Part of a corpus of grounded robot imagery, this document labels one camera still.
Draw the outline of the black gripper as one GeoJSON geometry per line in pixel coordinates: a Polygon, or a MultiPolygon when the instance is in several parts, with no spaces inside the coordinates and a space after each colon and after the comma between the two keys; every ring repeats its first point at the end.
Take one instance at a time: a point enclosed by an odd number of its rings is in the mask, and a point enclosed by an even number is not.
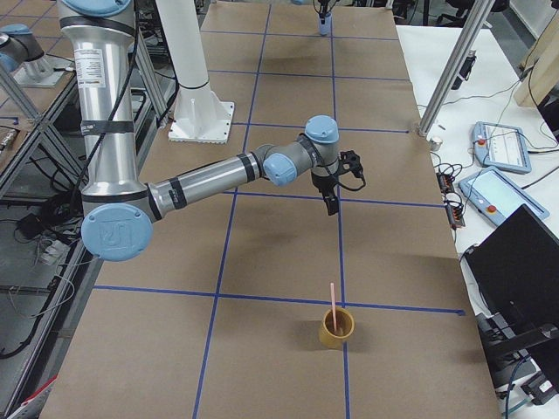
{"type": "Polygon", "coordinates": [[[312,184],[321,193],[329,216],[338,213],[338,198],[335,193],[337,178],[333,175],[321,175],[315,169],[311,170],[312,184]]]}

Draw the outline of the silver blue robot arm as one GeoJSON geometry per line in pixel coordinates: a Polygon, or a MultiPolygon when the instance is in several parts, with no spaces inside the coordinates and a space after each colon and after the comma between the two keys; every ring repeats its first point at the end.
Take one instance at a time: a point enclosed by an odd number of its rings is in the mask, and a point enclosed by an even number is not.
{"type": "Polygon", "coordinates": [[[129,80],[130,47],[140,43],[130,1],[62,1],[62,32],[72,42],[86,143],[87,185],[79,192],[82,241],[95,257],[122,261],[148,246],[153,223],[172,210],[266,178],[284,186],[309,173],[330,214],[342,171],[338,126],[327,115],[311,118],[285,146],[264,145],[158,183],[139,180],[129,80]]]}

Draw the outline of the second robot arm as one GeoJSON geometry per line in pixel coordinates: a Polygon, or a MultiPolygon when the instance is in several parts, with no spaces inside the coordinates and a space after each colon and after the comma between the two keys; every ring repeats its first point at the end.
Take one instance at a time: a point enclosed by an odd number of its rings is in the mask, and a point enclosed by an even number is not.
{"type": "Polygon", "coordinates": [[[63,75],[25,24],[1,28],[1,66],[22,87],[55,87],[63,75]]]}

